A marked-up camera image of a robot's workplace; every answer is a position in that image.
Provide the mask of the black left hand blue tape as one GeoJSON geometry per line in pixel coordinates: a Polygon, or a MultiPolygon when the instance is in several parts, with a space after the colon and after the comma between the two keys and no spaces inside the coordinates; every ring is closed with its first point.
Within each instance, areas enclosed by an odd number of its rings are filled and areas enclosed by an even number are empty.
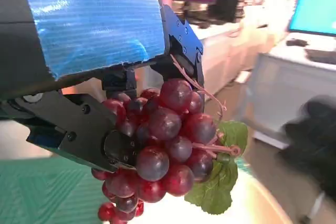
{"type": "Polygon", "coordinates": [[[1,120],[27,141],[77,163],[133,168],[139,147],[89,94],[61,90],[91,78],[108,93],[134,91],[131,70],[203,83],[203,45],[163,0],[1,0],[1,120]]]}

